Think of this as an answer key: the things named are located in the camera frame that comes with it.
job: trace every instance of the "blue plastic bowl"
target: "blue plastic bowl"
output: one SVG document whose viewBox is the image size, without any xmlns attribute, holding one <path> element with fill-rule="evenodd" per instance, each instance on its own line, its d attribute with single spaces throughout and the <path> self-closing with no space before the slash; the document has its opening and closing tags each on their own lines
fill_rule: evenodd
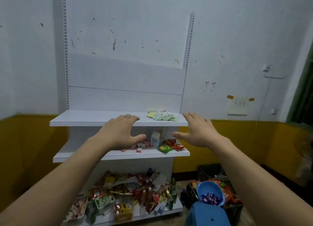
<svg viewBox="0 0 313 226">
<path fill-rule="evenodd" d="M 207 181 L 200 182 L 197 185 L 197 193 L 198 193 L 199 199 L 201 200 L 202 203 L 204 203 L 204 202 L 202 201 L 201 196 L 205 195 L 206 193 L 210 193 L 210 194 L 214 194 L 217 197 L 220 197 L 222 199 L 222 202 L 218 206 L 222 206 L 225 204 L 225 196 L 224 196 L 221 188 L 218 186 L 218 184 L 216 184 L 213 181 L 207 180 Z"/>
</svg>

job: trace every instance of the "hand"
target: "hand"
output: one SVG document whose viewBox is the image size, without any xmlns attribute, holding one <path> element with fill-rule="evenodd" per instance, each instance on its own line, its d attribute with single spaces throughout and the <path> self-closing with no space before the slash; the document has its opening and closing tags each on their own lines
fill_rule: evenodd
<svg viewBox="0 0 313 226">
<path fill-rule="evenodd" d="M 131 136 L 131 127 L 139 119 L 139 117 L 129 114 L 110 119 L 91 139 L 100 147 L 107 146 L 108 150 L 131 148 L 146 139 L 145 134 Z"/>
<path fill-rule="evenodd" d="M 174 132 L 173 136 L 175 138 L 197 147 L 209 147 L 217 144 L 219 139 L 223 138 L 216 131 L 210 120 L 204 119 L 193 112 L 184 113 L 183 116 L 188 122 L 189 133 Z"/>
</svg>

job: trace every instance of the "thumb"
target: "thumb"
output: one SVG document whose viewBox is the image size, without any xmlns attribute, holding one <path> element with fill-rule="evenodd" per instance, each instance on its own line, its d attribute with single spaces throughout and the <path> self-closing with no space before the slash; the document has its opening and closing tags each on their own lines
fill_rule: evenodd
<svg viewBox="0 0 313 226">
<path fill-rule="evenodd" d="M 173 132 L 173 137 L 179 140 L 187 141 L 187 139 L 189 138 L 189 133 Z"/>
<path fill-rule="evenodd" d="M 137 135 L 135 137 L 131 137 L 131 142 L 132 142 L 132 145 L 136 144 L 136 143 L 139 143 L 141 141 L 143 141 L 144 139 L 146 139 L 146 135 L 145 134 L 140 134 L 140 135 Z"/>
</svg>

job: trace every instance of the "forearm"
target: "forearm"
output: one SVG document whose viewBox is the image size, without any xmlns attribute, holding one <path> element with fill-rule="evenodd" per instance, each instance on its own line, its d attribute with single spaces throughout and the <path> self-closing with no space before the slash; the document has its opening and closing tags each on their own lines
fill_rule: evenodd
<svg viewBox="0 0 313 226">
<path fill-rule="evenodd" d="M 87 140 L 75 154 L 3 211 L 0 224 L 61 224 L 88 176 L 106 151 L 105 147 L 96 149 L 92 140 Z"/>
<path fill-rule="evenodd" d="M 306 202 L 252 161 L 229 139 L 210 147 L 257 225 L 308 225 L 313 210 Z"/>
</svg>

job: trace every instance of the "yellow wall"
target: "yellow wall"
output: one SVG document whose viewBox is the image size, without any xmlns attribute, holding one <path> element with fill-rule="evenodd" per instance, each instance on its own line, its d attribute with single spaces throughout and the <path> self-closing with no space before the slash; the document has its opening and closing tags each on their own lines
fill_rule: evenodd
<svg viewBox="0 0 313 226">
<path fill-rule="evenodd" d="M 54 117 L 19 115 L 0 121 L 0 212 L 58 165 L 52 158 L 67 141 L 67 128 L 50 127 Z M 295 179 L 301 160 L 293 147 L 298 128 L 278 122 L 212 122 L 219 133 L 258 164 Z M 180 131 L 187 132 L 188 127 L 180 127 Z M 198 165 L 218 162 L 208 149 L 183 144 L 190 157 L 175 158 L 173 172 L 196 171 Z"/>
</svg>

